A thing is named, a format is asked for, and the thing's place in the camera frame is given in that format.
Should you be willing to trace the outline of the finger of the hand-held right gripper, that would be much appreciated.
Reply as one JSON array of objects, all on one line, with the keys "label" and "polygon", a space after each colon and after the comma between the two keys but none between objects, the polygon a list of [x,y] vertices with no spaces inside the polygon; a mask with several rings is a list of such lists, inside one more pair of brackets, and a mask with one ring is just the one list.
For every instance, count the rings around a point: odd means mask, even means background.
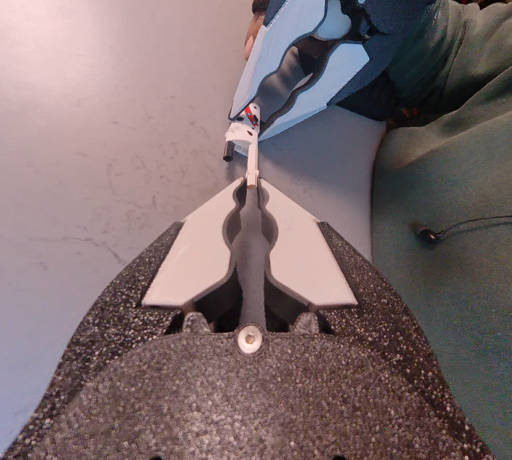
[{"label": "finger of the hand-held right gripper", "polygon": [[368,63],[361,43],[339,42],[321,70],[292,91],[285,105],[267,121],[259,140],[265,140],[323,111],[329,101]]},{"label": "finger of the hand-held right gripper", "polygon": [[326,15],[326,0],[285,0],[267,26],[261,26],[234,95],[230,119],[253,101],[261,83],[277,72],[300,39],[309,36]]}]

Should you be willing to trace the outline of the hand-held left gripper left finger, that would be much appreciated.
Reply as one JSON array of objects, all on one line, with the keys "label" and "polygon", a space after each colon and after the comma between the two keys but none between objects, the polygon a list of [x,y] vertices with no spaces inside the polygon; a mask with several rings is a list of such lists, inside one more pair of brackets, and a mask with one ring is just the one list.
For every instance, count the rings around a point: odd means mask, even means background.
[{"label": "hand-held left gripper left finger", "polygon": [[242,228],[245,202],[246,179],[241,177],[180,222],[142,306],[197,311],[216,330],[239,326],[243,296],[233,241]]}]

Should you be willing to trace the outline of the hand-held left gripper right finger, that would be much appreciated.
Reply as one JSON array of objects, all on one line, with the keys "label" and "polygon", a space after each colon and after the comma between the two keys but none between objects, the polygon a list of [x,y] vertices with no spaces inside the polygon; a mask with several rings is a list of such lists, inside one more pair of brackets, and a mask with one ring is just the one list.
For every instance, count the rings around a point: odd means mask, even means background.
[{"label": "hand-held left gripper right finger", "polygon": [[258,182],[265,254],[264,303],[272,316],[294,325],[318,313],[358,302],[322,230],[321,222],[263,178]]}]

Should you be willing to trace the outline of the white spotted lego panel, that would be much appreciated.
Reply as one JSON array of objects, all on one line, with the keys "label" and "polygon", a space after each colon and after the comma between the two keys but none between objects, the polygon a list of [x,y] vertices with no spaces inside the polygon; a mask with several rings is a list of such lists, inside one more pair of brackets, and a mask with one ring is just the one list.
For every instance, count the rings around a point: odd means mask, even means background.
[{"label": "white spotted lego panel", "polygon": [[234,143],[234,151],[248,156],[249,146],[258,143],[261,125],[261,111],[256,103],[251,103],[231,120],[226,132],[226,141]]}]

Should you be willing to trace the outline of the person's right forearm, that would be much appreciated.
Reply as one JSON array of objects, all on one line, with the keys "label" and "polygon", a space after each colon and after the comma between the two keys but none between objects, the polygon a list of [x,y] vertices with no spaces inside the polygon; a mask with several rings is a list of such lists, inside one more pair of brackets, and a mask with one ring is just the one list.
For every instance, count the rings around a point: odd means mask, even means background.
[{"label": "person's right forearm", "polygon": [[437,0],[387,73],[400,109],[490,119],[511,113],[511,3]]}]

